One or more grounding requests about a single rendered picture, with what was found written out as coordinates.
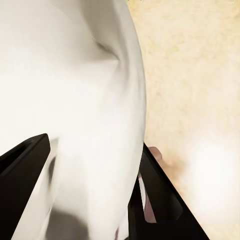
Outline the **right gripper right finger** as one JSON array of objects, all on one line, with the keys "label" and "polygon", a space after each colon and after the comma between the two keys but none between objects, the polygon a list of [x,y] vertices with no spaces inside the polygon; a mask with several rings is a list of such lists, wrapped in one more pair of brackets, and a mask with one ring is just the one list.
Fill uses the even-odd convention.
[{"label": "right gripper right finger", "polygon": [[210,240],[145,142],[139,171],[156,223],[145,220],[137,176],[127,207],[129,240]]}]

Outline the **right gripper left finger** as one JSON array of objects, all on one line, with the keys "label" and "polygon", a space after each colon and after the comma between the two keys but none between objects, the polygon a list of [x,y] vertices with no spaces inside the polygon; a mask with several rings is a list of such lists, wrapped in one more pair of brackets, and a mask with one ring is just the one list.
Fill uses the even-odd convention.
[{"label": "right gripper left finger", "polygon": [[11,240],[51,152],[47,133],[0,156],[0,240]]}]

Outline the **paper coffee filter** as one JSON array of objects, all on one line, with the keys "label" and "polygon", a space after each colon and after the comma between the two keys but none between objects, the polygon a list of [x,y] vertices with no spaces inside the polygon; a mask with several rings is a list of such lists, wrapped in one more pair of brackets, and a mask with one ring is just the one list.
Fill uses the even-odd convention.
[{"label": "paper coffee filter", "polygon": [[126,0],[0,0],[0,156],[44,133],[50,143],[11,240],[112,240],[146,114]]}]

